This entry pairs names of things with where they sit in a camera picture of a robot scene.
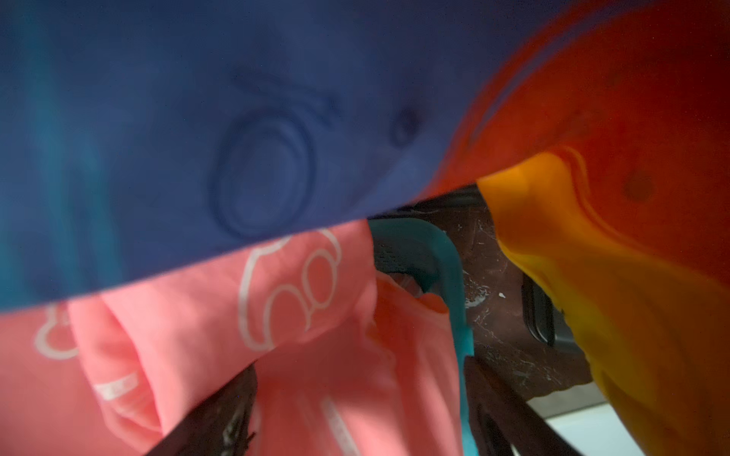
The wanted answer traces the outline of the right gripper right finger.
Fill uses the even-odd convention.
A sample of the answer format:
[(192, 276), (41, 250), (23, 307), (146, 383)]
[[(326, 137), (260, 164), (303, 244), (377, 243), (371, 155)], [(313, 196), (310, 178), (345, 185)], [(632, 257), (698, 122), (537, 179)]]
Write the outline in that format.
[(485, 362), (466, 357), (464, 374), (479, 455), (580, 455)]

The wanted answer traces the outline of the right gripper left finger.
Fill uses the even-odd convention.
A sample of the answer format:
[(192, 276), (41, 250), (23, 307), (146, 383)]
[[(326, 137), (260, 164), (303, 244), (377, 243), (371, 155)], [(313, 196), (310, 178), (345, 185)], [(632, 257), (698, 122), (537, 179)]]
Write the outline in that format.
[(256, 436), (249, 431), (258, 381), (249, 366), (201, 402), (148, 456), (239, 456)]

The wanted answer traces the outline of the pink bear-print jacket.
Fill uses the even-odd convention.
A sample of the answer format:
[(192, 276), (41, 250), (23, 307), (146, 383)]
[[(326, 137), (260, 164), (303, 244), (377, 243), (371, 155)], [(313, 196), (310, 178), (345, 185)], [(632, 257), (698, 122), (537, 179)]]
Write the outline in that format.
[(142, 455), (247, 368), (253, 455), (459, 455), (449, 310), (352, 222), (1, 318), (5, 455)]

